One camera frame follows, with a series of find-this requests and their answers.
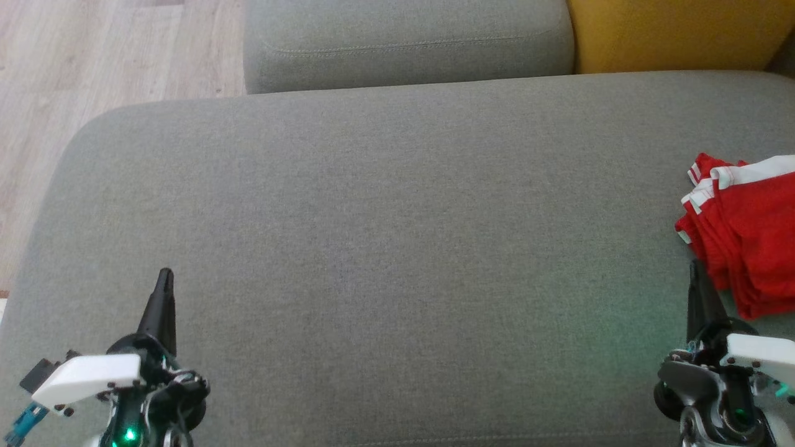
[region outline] cable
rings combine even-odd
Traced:
[[[182,434],[185,436],[185,447],[193,447],[193,437],[188,432],[188,427],[185,425],[185,416],[182,414],[182,404],[184,403],[185,399],[183,398],[180,401],[180,404],[176,406],[176,419],[180,424],[180,430],[182,431]]]

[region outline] yellow cushion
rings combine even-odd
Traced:
[[[795,0],[568,0],[577,72],[761,70]]]

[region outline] red cloth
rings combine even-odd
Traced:
[[[742,317],[795,311],[795,156],[733,166],[699,154],[675,228]]]

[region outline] sofa cushion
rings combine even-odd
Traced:
[[[249,93],[562,75],[565,0],[250,0]]]
[[[795,81],[648,72],[123,108],[68,147],[0,325],[0,421],[42,356],[104,352],[176,274],[201,445],[677,442],[673,230],[700,151],[795,147]],[[792,317],[756,322],[795,336]],[[32,445],[81,445],[85,402]]]

